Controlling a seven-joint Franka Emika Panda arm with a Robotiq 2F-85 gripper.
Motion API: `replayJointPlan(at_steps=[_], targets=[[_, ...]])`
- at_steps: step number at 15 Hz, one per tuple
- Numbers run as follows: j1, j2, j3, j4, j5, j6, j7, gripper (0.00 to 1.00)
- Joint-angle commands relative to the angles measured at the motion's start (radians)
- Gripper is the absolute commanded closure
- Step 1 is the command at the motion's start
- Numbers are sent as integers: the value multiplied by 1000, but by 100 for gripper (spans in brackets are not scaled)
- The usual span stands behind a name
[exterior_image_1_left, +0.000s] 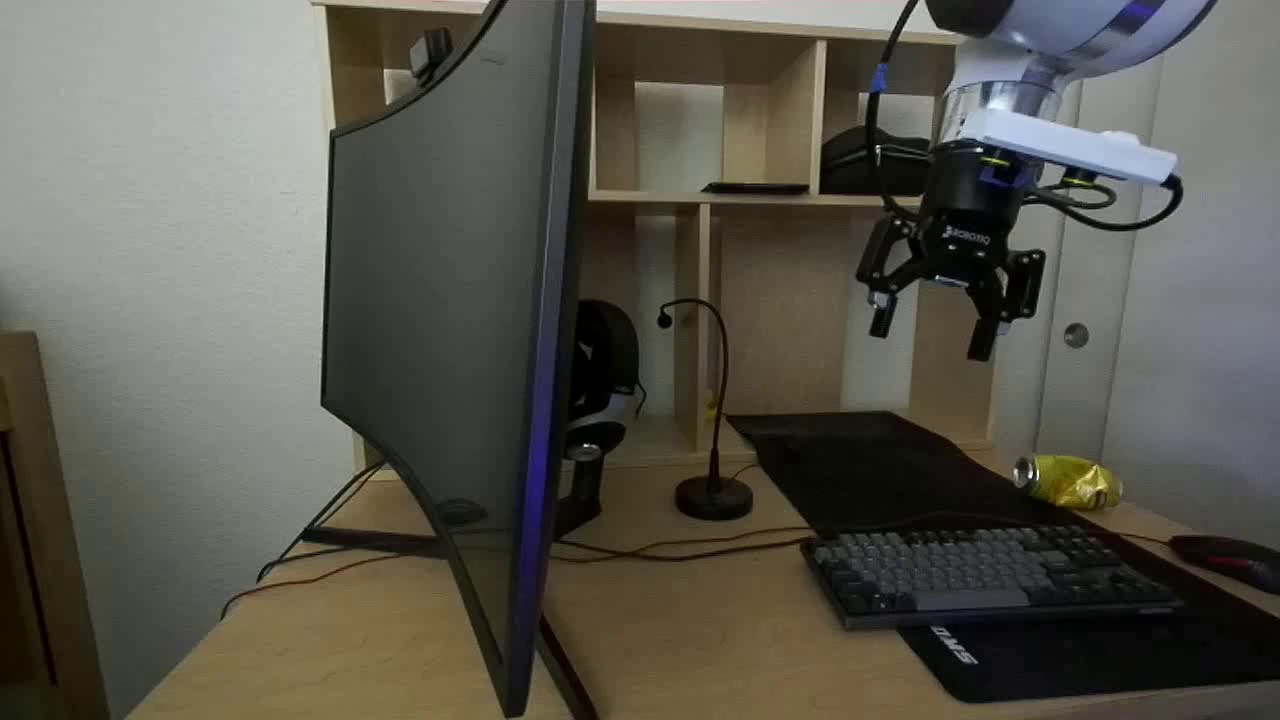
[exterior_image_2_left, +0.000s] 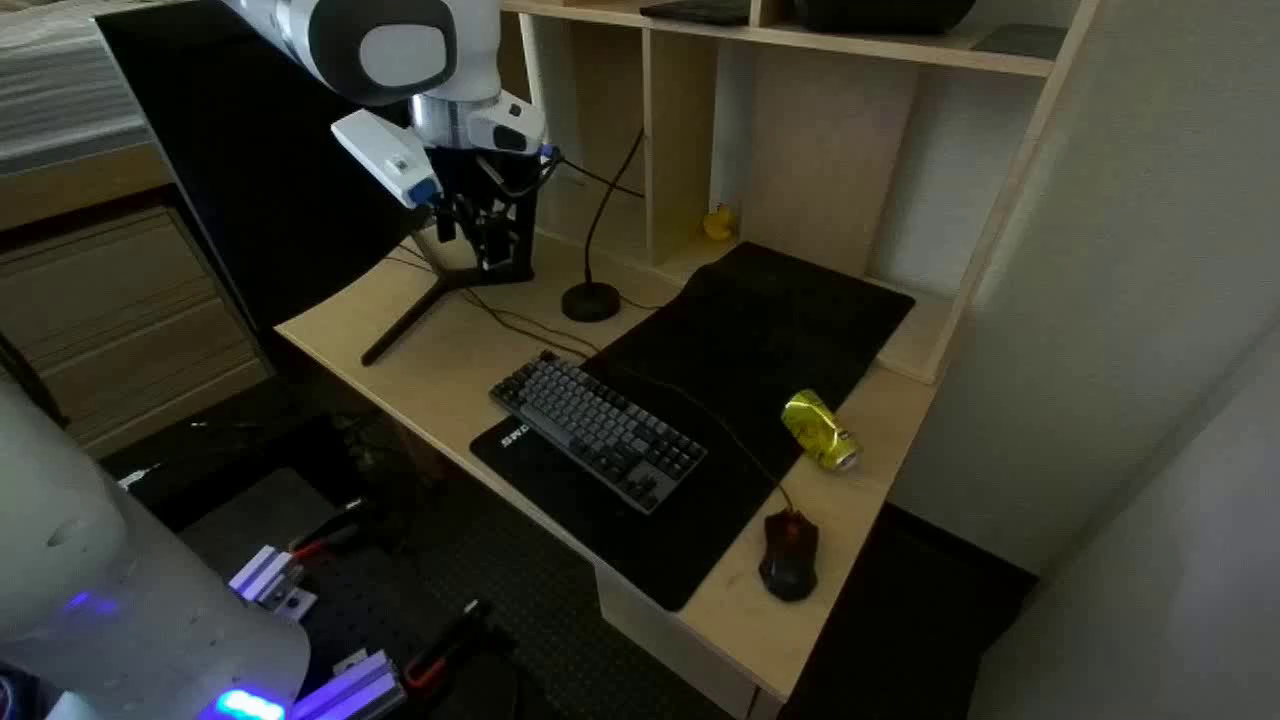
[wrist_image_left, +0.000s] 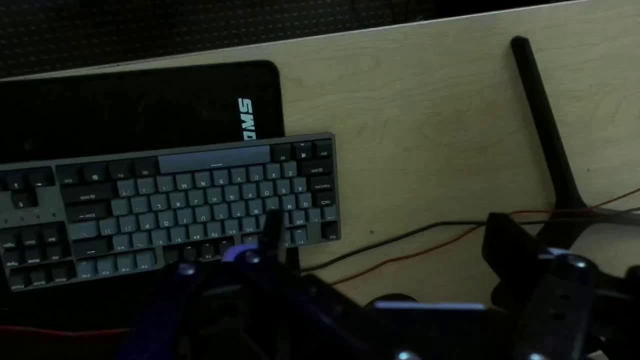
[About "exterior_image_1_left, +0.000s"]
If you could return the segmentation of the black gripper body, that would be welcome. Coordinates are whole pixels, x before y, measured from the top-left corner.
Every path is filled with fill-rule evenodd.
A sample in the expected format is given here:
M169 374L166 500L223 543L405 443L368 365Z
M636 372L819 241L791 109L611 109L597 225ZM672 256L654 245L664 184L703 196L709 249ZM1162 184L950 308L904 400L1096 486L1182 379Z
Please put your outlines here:
M1038 171L1038 160L988 143L939 143L919 217L902 232L908 260L888 284L935 280L975 294L1038 294L1042 256L1009 249Z

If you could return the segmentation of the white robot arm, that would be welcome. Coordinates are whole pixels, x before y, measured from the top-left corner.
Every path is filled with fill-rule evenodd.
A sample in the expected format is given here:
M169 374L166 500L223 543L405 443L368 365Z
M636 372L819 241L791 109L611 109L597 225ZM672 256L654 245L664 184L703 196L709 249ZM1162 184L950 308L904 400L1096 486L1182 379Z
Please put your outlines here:
M885 184L882 96L915 2L960 48L926 196L904 208ZM1042 298L1046 256L1009 245L1023 203L1096 232L1164 225L1186 203L1178 157L1130 133L1061 122L1055 93L1169 53L1212 9L1218 0L904 0L864 103L869 176L885 203L855 267L872 305L869 331L888 335L902 293L934 280L971 298L968 354L988 360L996 335Z

